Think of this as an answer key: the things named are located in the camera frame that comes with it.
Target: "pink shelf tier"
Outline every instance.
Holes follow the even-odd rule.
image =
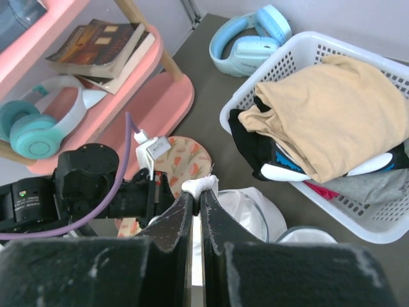
[[[138,91],[101,135],[98,143],[115,149],[122,161],[125,149],[125,112],[130,112],[138,128],[145,130],[149,137],[168,136],[187,115],[193,99],[194,88],[186,75],[181,81],[175,82],[169,73],[162,72]],[[131,179],[139,169],[135,154],[136,147],[137,143],[132,133],[130,159],[125,179]]]
[[[28,166],[30,171],[41,175],[52,173],[57,166],[58,155],[61,152],[75,150],[83,144],[95,142],[101,132],[108,127],[160,61],[164,50],[163,41],[154,27],[151,26],[149,30],[155,36],[155,42],[117,94],[108,94],[101,102],[90,109],[77,128],[64,139],[59,152],[51,158],[37,160],[34,165]],[[62,91],[44,113],[55,117],[57,120],[61,119],[71,108],[76,94],[77,91],[74,89]]]
[[[88,3],[89,0],[44,0],[47,13],[0,53],[0,100]]]

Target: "white power adapter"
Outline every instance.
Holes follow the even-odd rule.
[[[156,136],[150,139],[148,134],[143,130],[139,133],[135,133],[134,139],[139,144],[135,150],[139,169],[147,168],[149,170],[150,180],[154,180],[153,172],[155,171],[155,160],[171,149],[171,144],[164,136]]]

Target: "white headphones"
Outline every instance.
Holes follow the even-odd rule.
[[[34,106],[49,93],[63,88],[77,88],[78,94],[71,110],[59,121],[40,114]],[[30,159],[53,156],[62,140],[84,118],[86,111],[100,102],[107,93],[85,89],[72,75],[50,78],[27,92],[20,100],[0,107],[0,138],[10,142],[13,150]]]

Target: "teal headphones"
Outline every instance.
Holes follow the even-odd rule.
[[[52,91],[77,88],[71,110],[60,120],[40,114],[36,102]],[[21,100],[0,107],[0,139],[10,142],[12,149],[23,157],[46,159],[53,156],[63,140],[78,126],[86,111],[100,102],[107,93],[87,90],[72,75],[59,75],[36,85]]]
[[[239,38],[229,58],[221,59],[227,43],[238,33],[250,28],[256,28],[259,36]],[[221,72],[235,77],[250,76],[291,36],[287,20],[270,4],[256,13],[227,21],[213,36],[209,53]]]

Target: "white laundry basket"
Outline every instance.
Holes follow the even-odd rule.
[[[297,70],[320,63],[321,58],[327,54],[344,54],[378,67],[406,98],[409,97],[409,67],[329,36],[303,32],[288,40],[233,94],[220,112],[220,123],[224,130],[231,134],[228,123],[231,109],[248,109],[254,104],[256,83],[276,82]],[[406,195],[401,200],[376,205],[362,204],[344,196],[328,201],[302,182],[291,184],[366,241],[391,243],[409,230],[409,182],[405,184]]]

